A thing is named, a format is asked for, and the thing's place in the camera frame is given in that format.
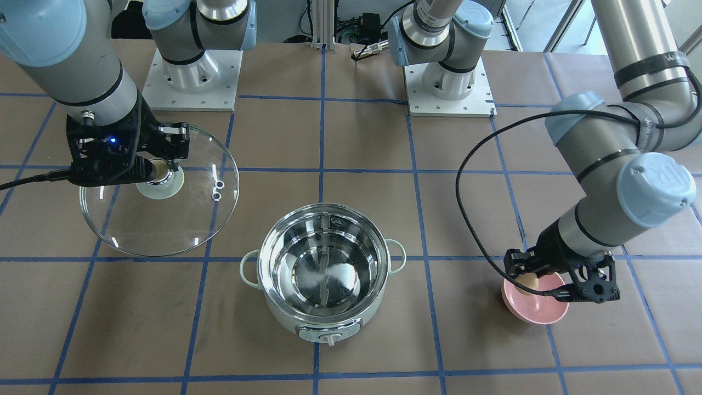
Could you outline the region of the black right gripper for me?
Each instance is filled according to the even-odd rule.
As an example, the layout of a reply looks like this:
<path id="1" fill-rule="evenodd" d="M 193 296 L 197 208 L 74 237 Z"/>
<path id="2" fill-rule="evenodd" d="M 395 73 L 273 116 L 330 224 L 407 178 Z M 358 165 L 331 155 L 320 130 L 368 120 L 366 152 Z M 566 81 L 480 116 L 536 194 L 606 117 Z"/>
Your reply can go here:
<path id="1" fill-rule="evenodd" d="M 66 134 L 72 157 L 67 180 L 79 187 L 153 182 L 156 165 L 140 152 L 167 161 L 190 155 L 190 125 L 159 123 L 140 93 L 122 120 L 99 127 L 68 116 Z"/>

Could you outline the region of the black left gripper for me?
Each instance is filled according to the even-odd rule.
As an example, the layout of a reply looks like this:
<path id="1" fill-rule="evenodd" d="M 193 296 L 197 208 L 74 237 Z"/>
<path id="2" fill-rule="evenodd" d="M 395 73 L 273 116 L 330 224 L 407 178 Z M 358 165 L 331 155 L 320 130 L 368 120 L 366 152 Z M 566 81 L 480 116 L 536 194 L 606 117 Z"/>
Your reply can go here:
<path id="1" fill-rule="evenodd" d="M 537 283 L 542 276 L 566 273 L 571 283 L 542 292 L 557 302 L 614 302 L 621 298 L 616 282 L 616 264 L 611 253 L 584 257 L 566 245 L 557 225 L 549 225 L 537 239 L 535 251 L 509 249 L 503 259 L 510 278 L 519 283 Z"/>

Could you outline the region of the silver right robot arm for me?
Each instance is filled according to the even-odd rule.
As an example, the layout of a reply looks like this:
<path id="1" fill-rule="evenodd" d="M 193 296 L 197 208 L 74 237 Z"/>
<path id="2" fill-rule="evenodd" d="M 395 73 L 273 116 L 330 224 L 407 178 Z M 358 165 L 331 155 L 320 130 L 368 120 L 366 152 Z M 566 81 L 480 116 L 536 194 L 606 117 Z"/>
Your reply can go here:
<path id="1" fill-rule="evenodd" d="M 3 1 L 2 53 L 67 112 L 69 168 L 3 183 L 67 180 L 78 187 L 134 183 L 149 198 L 185 183 L 179 162 L 195 129 L 156 119 L 109 43 L 111 1 Z M 135 23 L 152 38 L 169 92 L 195 97 L 223 83 L 230 68 L 217 52 L 255 47 L 254 1 L 138 1 Z"/>

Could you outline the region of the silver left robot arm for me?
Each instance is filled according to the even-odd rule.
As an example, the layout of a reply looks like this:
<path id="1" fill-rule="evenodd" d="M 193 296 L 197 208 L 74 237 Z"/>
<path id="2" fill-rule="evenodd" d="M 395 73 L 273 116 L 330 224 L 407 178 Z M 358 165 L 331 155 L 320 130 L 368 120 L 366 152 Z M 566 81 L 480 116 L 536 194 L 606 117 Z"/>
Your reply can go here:
<path id="1" fill-rule="evenodd" d="M 483 138 L 459 165 L 459 210 L 488 263 L 517 292 L 557 302 L 612 302 L 620 292 L 611 249 L 660 227 L 688 207 L 697 188 L 670 151 L 700 143 L 700 82 L 680 52 L 659 1 L 594 1 L 595 17 L 621 95 L 607 103 L 575 93 L 551 111 Z M 547 133 L 585 196 L 528 250 L 507 250 L 499 268 L 461 199 L 472 156 L 499 134 L 544 119 Z"/>

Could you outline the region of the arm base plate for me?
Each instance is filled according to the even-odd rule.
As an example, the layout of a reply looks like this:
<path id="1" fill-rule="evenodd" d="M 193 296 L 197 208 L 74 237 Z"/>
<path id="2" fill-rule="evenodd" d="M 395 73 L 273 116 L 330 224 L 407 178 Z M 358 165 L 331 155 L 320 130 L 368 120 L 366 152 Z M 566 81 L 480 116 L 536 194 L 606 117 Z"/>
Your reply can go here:
<path id="1" fill-rule="evenodd" d="M 491 117 L 497 114 L 483 59 L 467 73 L 439 63 L 403 67 L 409 115 L 424 117 Z"/>
<path id="2" fill-rule="evenodd" d="M 243 52 L 207 50 L 190 65 L 166 62 L 156 50 L 142 95 L 153 110 L 232 112 Z"/>

